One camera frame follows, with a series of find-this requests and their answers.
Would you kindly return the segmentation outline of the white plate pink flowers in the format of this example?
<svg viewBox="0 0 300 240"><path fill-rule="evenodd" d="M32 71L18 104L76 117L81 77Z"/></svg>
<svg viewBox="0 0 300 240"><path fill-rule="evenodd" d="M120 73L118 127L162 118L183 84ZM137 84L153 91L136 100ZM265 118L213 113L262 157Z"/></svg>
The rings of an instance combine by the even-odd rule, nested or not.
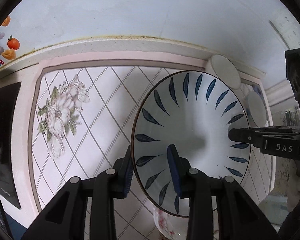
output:
<svg viewBox="0 0 300 240"><path fill-rule="evenodd" d="M188 218L176 217L153 207L154 224L167 239L186 239Z"/></svg>

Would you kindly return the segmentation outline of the colourful wall stickers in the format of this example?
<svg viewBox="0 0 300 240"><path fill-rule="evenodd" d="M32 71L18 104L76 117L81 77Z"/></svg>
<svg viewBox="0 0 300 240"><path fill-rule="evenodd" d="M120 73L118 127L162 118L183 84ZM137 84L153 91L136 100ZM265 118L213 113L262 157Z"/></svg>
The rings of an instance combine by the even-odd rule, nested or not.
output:
<svg viewBox="0 0 300 240"><path fill-rule="evenodd" d="M17 58L16 51L20 48L20 41L7 31L10 23L11 17L8 15L0 26L0 70Z"/></svg>

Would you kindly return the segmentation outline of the white bowl dark rim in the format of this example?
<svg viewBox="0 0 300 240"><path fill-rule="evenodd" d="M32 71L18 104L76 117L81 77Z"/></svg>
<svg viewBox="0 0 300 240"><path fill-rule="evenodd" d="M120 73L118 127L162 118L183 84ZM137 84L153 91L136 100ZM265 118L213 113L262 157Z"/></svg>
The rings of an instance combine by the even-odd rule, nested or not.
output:
<svg viewBox="0 0 300 240"><path fill-rule="evenodd" d="M241 78L235 65L223 55L212 55L206 65L207 73L219 78L231 89L239 89Z"/></svg>

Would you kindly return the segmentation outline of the diamond pattern table cloth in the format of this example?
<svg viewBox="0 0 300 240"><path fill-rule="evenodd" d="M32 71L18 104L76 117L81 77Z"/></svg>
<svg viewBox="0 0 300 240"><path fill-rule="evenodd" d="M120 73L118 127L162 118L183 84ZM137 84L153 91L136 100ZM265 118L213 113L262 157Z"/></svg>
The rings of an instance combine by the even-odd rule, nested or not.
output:
<svg viewBox="0 0 300 240"><path fill-rule="evenodd" d="M98 175L122 157L130 143L133 121L147 92L161 79L179 70L205 68L207 60L187 58L185 67L181 56L167 54L169 67L153 66L84 66L77 62L47 70L38 79L32 114L32 146L29 167L32 191L38 212L54 197L72 176L87 179ZM78 76L85 85L89 102L83 102L77 124L68 135L59 135L57 145L50 148L47 135L39 131L45 114L39 115L51 98L54 87L64 82L69 85ZM273 157L262 156L260 150L251 150L247 172L242 186L259 204L274 189ZM115 201L117 239L163 239L153 220L153 204L142 193L136 178L126 200Z"/></svg>

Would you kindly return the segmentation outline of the white plate blue leaves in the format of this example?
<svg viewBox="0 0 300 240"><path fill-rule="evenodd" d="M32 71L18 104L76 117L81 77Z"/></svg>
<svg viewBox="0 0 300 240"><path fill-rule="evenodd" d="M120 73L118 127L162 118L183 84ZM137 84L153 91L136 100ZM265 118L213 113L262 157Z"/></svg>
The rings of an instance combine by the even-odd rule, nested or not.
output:
<svg viewBox="0 0 300 240"><path fill-rule="evenodd" d="M189 215L189 202L174 190L167 150L174 145L190 165L213 178L242 182L251 147L232 141L233 128L248 128L244 108L220 79L199 71L173 73L146 95L132 130L137 180L149 200L164 212Z"/></svg>

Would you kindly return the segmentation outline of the black gas stove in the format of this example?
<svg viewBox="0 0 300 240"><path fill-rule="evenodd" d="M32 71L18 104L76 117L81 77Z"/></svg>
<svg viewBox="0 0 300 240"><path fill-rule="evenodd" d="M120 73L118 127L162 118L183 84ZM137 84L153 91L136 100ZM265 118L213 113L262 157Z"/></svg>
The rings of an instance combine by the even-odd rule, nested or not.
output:
<svg viewBox="0 0 300 240"><path fill-rule="evenodd" d="M13 179L11 142L15 104L21 83L0 88L0 194L13 206L20 209Z"/></svg>

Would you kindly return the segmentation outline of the white bowl red flowers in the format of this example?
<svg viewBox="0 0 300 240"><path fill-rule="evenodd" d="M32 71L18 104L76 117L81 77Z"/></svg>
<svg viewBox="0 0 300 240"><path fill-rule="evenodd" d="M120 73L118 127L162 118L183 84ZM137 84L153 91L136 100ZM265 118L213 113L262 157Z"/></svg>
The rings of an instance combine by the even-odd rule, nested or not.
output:
<svg viewBox="0 0 300 240"><path fill-rule="evenodd" d="M267 124L266 108L261 97L255 91L250 91L247 95L247 105L255 125L265 127Z"/></svg>

